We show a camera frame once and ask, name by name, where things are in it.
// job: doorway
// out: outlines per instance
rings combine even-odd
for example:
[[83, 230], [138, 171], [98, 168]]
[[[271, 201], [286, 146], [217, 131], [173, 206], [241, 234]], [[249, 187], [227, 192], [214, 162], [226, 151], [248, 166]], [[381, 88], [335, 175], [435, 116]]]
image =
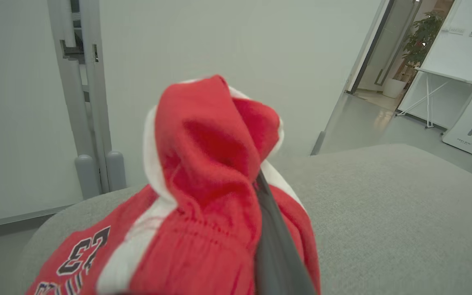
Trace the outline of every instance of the doorway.
[[[396, 110], [416, 75], [414, 67], [431, 48], [453, 1], [389, 0], [350, 93]], [[416, 38], [423, 36], [423, 30], [433, 30], [429, 39]]]

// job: white wall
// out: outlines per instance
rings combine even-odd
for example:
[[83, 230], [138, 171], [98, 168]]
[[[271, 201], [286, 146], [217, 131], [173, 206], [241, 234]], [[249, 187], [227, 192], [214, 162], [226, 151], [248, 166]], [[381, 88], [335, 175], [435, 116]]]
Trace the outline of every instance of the white wall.
[[309, 155], [380, 0], [100, 2], [112, 148], [127, 184], [142, 172], [143, 121], [174, 82], [219, 73], [277, 110], [283, 155]]
[[[472, 0], [457, 1], [460, 1], [458, 9], [454, 11], [453, 7], [453, 13], [450, 13], [448, 18], [451, 19], [451, 27], [465, 28], [465, 34], [457, 35], [440, 31], [422, 67], [472, 80], [472, 37], [468, 36], [472, 30]], [[425, 95], [424, 77], [425, 75], [420, 74], [416, 76], [399, 110], [405, 110]], [[438, 83], [441, 80], [441, 78], [435, 79], [433, 89], [439, 86]], [[467, 84], [452, 82], [444, 90], [438, 91], [433, 96], [435, 116], [433, 123], [446, 128], [452, 127], [468, 99], [469, 88]], [[426, 118], [427, 108], [421, 105], [409, 113], [419, 118]]]
[[0, 218], [82, 200], [47, 2], [0, 0]]

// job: printed number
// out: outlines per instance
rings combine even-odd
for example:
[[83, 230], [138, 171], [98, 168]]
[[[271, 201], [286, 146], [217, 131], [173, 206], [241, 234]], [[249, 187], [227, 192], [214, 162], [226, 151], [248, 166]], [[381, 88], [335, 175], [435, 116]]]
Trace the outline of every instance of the printed number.
[[90, 254], [90, 256], [87, 258], [85, 264], [83, 265], [83, 268], [86, 269], [87, 272], [90, 269], [90, 267], [92, 266], [92, 261], [96, 257], [96, 253], [98, 252], [98, 249], [105, 246], [105, 244], [107, 243], [107, 239], [109, 237], [109, 231], [110, 231], [110, 226], [106, 227], [106, 228], [103, 228], [102, 230], [98, 231], [94, 235], [94, 237], [92, 238], [92, 247], [96, 246], [98, 243], [99, 243], [99, 246], [97, 246], [94, 249], [92, 254]]
[[45, 295], [50, 290], [54, 290], [58, 287], [55, 283], [40, 282], [36, 288], [36, 293], [34, 295]]
[[83, 253], [88, 250], [91, 246], [95, 247], [94, 251], [90, 256], [87, 258], [86, 262], [84, 263], [84, 269], [87, 271], [92, 266], [92, 260], [94, 260], [96, 256], [96, 252], [99, 248], [103, 247], [107, 243], [107, 239], [109, 237], [110, 226], [103, 228], [102, 230], [98, 231], [94, 234], [92, 239], [86, 238], [84, 240], [79, 241], [77, 243], [67, 261], [65, 261], [59, 268], [58, 268], [58, 276], [66, 276], [75, 273], [83, 263], [82, 260], [79, 260]]
[[79, 260], [81, 255], [85, 250], [90, 248], [90, 243], [92, 240], [90, 238], [84, 239], [77, 243], [67, 261], [65, 261], [59, 268], [58, 268], [58, 276], [66, 276], [71, 275], [77, 271], [83, 261]]

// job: table leg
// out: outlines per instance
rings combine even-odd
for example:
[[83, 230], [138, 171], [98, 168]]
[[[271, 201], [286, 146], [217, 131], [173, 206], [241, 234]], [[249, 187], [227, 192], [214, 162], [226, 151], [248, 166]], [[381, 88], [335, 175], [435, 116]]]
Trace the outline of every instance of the table leg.
[[432, 99], [431, 99], [430, 104], [431, 104], [431, 126], [434, 127], [433, 126], [433, 100]]
[[[447, 82], [445, 82], [444, 84], [440, 85], [438, 88], [436, 88], [435, 90], [431, 91], [430, 93], [427, 92], [428, 95], [433, 95], [433, 93], [435, 93], [436, 91], [440, 90], [440, 88], [444, 87], [446, 84], [448, 84], [449, 82], [451, 82], [451, 80], [448, 80]], [[425, 99], [427, 99], [427, 95], [422, 97], [422, 99], [420, 99], [419, 101], [415, 102], [414, 104], [412, 104], [412, 106], [408, 107], [407, 109], [405, 109], [403, 112], [401, 112], [400, 114], [396, 114], [396, 116], [405, 116], [405, 114], [407, 114], [407, 112], [409, 112], [410, 110], [414, 109], [416, 106], [418, 106], [420, 103], [422, 103], [423, 101], [425, 101]]]
[[431, 99], [429, 98], [429, 73], [425, 75], [425, 89], [427, 90], [427, 121], [425, 129], [434, 127], [433, 121], [433, 110], [431, 110], [431, 120], [429, 121], [429, 104], [433, 106]]

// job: red fabric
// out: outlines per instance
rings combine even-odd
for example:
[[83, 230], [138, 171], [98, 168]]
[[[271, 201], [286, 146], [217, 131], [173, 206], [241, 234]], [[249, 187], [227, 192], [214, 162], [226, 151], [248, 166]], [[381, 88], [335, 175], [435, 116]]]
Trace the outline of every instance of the red fabric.
[[[155, 120], [157, 154], [166, 187], [178, 207], [161, 224], [129, 284], [139, 294], [252, 295], [254, 254], [261, 213], [252, 183], [261, 162], [278, 141], [279, 117], [271, 108], [232, 98], [220, 76], [174, 84], [162, 95]], [[311, 222], [303, 208], [271, 187], [316, 289], [320, 273]], [[107, 244], [97, 251], [82, 294], [95, 284], [113, 250], [132, 223], [157, 198], [147, 186], [98, 224], [74, 233], [41, 269], [38, 284], [63, 285], [73, 275], [56, 270], [81, 239], [110, 226]], [[86, 259], [93, 248], [78, 259]]]

